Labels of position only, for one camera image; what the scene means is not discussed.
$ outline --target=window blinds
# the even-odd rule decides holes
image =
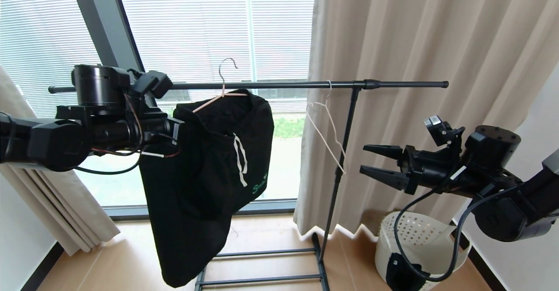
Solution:
[[[224,62],[226,82],[307,78],[314,0],[122,2],[144,67],[173,82],[221,82],[227,57],[239,69]],[[218,92],[189,94],[203,100]]]
[[[0,0],[0,65],[37,117],[76,104],[76,94],[49,94],[48,86],[70,86],[75,64],[98,63],[76,0]]]

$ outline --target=black metal rod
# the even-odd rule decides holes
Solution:
[[[217,254],[215,257],[234,257],[234,256],[253,256],[253,255],[271,255],[271,254],[287,254],[287,253],[309,253],[315,249],[282,249],[278,251],[261,251],[261,252],[243,252],[243,253],[224,253]]]
[[[315,88],[359,88],[364,90],[376,88],[447,88],[448,81],[317,81],[317,82],[226,82],[226,89],[315,89]],[[221,83],[176,83],[171,90],[218,90]],[[62,94],[64,92],[75,92],[75,87],[50,86],[51,94]]]
[[[328,277],[326,275],[326,268],[324,267],[324,261],[320,260],[320,243],[318,241],[318,235],[313,233],[313,245],[315,249],[316,264],[318,265],[318,274],[320,275],[320,283],[322,283],[323,291],[330,291],[330,286],[328,285]]]
[[[224,281],[202,281],[200,285],[222,285],[222,284],[239,284],[239,283],[255,283],[255,282],[269,282],[269,281],[293,281],[303,279],[320,279],[319,274],[314,275],[297,275],[285,277],[266,277],[266,278],[253,278],[253,279],[235,279]]]
[[[198,277],[196,277],[196,286],[194,287],[194,291],[202,291],[204,277],[206,277],[206,267],[204,267],[204,269],[202,269],[202,271],[198,274]]]
[[[342,143],[342,148],[345,150],[348,146],[349,133],[351,132],[351,124],[353,122],[353,114],[355,113],[355,106],[357,105],[357,97],[359,96],[359,88],[353,88],[351,92],[351,103],[349,104],[348,120],[345,124],[344,141]],[[339,163],[344,166],[344,153],[340,154]],[[330,223],[332,222],[332,216],[334,215],[334,206],[336,204],[336,198],[338,197],[338,188],[340,186],[340,181],[342,180],[342,170],[336,168],[336,177],[334,180],[334,190],[332,191],[332,198],[330,199],[330,210],[328,211],[328,221],[326,223],[326,229],[324,229],[324,239],[322,241],[322,251],[320,252],[319,261],[324,261],[324,252],[326,251],[326,245],[328,243],[328,233],[330,232]]]

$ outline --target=beige curtain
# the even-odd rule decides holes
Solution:
[[[1,66],[0,111],[16,118],[35,118],[33,110]],[[0,173],[68,254],[79,249],[88,252],[119,233],[73,171],[36,171],[0,164]]]
[[[435,150],[423,124],[434,114],[465,126],[464,141],[479,124],[515,130],[558,60],[559,0],[315,0],[310,80],[450,82],[447,89],[361,92],[332,225],[353,232],[366,216],[381,218],[425,193],[420,187],[407,195],[360,175],[361,164],[397,170],[393,160],[364,152],[364,144]],[[324,102],[327,94],[310,90],[308,100]],[[329,102],[341,140],[349,91],[333,90]],[[335,148],[325,111],[311,116]],[[324,229],[335,170],[309,123],[294,217],[301,233]],[[414,211],[449,222],[463,202],[432,196]]]

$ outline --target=white plastic basket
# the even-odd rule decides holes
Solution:
[[[394,239],[394,221],[398,214],[396,211],[383,219],[375,253],[377,271],[385,282],[391,255],[400,254]],[[398,239],[411,263],[421,265],[421,271],[429,273],[430,277],[440,277],[451,262],[454,241],[450,234],[455,228],[423,214],[406,212],[398,223]],[[471,245],[459,253],[455,271],[466,261],[470,248]],[[431,290],[435,285],[436,282],[426,281],[420,290]]]

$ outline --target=black baseboard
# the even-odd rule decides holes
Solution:
[[[466,249],[470,244],[469,240],[464,235],[460,236],[460,242],[459,243],[460,243],[460,247],[462,247],[462,249]],[[479,273],[481,274],[481,277],[483,277],[485,282],[487,282],[487,285],[489,285],[491,290],[493,290],[493,291],[507,291],[507,289],[505,289],[505,287],[501,284],[501,281],[499,281],[499,279],[497,279],[497,276],[495,276],[493,271],[491,271],[489,266],[481,258],[480,254],[477,252],[475,247],[472,246],[472,248],[469,250],[468,258],[469,258],[470,261],[472,261],[473,265],[476,267],[477,271],[479,271]]]
[[[25,283],[21,291],[36,291],[63,252],[64,249],[60,243],[57,242],[54,244],[52,249],[46,254],[45,259],[43,259],[37,269],[35,269],[33,275],[29,277],[28,282]]]

